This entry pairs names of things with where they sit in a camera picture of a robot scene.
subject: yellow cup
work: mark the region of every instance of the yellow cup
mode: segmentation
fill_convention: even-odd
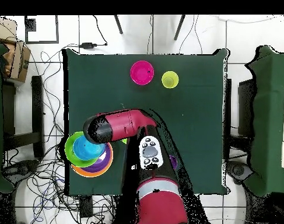
[[[174,71],[167,71],[162,77],[163,86],[167,89],[173,89],[179,83],[179,77]]]

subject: pink cup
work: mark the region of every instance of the pink cup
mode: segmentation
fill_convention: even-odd
[[[147,61],[138,61],[133,64],[130,70],[131,79],[138,85],[146,85],[154,77],[154,69]]]

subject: green table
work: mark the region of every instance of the green table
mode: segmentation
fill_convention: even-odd
[[[81,131],[85,120],[100,112],[154,109],[176,143],[194,193],[226,194],[222,186],[226,59],[225,49],[214,55],[77,55],[66,50],[68,71],[64,71],[64,80],[65,84],[68,80],[69,117],[65,130],[68,134]],[[129,75],[131,66],[139,60],[149,61],[155,70],[146,86],[138,86]],[[174,89],[162,85],[166,71],[175,71],[179,76]],[[161,130],[159,134],[165,142]],[[112,146],[113,164],[103,175],[85,178],[69,168],[70,195],[121,194],[125,145],[117,141]]]

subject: purple cup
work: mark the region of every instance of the purple cup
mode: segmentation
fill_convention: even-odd
[[[173,155],[169,155],[169,158],[171,160],[172,167],[175,170],[177,168],[177,165],[178,165],[177,159]]]

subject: purple bowl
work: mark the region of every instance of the purple bowl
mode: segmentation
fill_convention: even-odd
[[[96,173],[103,170],[107,163],[110,161],[111,158],[111,149],[109,145],[106,143],[106,147],[104,148],[103,154],[89,167],[82,167],[82,170],[87,171],[89,173]]]

